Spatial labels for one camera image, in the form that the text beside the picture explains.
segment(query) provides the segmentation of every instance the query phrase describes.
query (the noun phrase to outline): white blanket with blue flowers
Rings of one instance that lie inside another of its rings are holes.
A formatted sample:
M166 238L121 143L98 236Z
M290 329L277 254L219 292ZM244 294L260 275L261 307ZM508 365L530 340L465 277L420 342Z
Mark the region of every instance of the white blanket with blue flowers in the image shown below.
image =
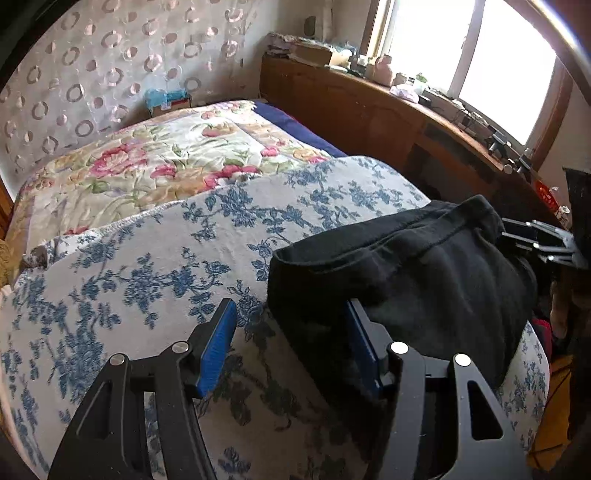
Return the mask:
M217 477L363 477L366 465L347 432L264 308L269 260L273 249L306 236L427 203L390 167L351 157L55 240L48 268L24 277L0 311L0 398L21 454L45 478L76 407L111 355L155 355L231 297L239 328L217 389L197 409ZM537 430L548 377L528 323L499 391L524 449ZM152 470L165 476L153 396L146 405Z

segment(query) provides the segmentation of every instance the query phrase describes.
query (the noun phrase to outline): window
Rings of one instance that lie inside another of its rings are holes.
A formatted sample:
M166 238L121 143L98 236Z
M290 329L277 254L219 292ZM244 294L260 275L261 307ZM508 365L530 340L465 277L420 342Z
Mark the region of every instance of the window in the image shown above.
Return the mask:
M460 100L523 150L548 94L556 54L504 0L389 0L380 53L392 68Z

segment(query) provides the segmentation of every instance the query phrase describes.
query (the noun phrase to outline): black sweatshirt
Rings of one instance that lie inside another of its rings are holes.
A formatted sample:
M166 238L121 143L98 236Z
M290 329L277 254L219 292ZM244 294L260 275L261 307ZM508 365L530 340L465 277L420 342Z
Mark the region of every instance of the black sweatshirt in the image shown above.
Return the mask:
M352 298L425 356L468 354L496 389L537 296L527 261L495 246L503 230L476 196L323 232L275 251L268 304L325 395L350 363L343 312Z

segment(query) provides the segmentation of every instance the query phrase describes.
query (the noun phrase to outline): navy blue sheet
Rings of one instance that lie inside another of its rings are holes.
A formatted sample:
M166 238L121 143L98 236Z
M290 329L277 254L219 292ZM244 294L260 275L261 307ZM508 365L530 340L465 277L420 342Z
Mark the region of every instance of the navy blue sheet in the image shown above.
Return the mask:
M304 142L311 147L324 150L328 154L336 158L346 157L347 155L335 146L329 144L326 140L320 138L315 133L312 133L304 125L299 123L294 118L287 115L287 113L275 108L268 103L255 101L256 112L263 118L269 120L272 124L278 126L283 131L289 133L292 137Z

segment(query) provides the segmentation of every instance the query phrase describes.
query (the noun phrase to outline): bright window light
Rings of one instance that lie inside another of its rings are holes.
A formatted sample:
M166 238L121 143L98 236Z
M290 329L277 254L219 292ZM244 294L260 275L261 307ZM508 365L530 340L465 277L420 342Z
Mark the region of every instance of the bright window light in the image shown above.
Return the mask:
M392 68L447 91L462 55L475 0L396 0Z
M504 0L486 0L465 101L525 145L548 92L556 54Z

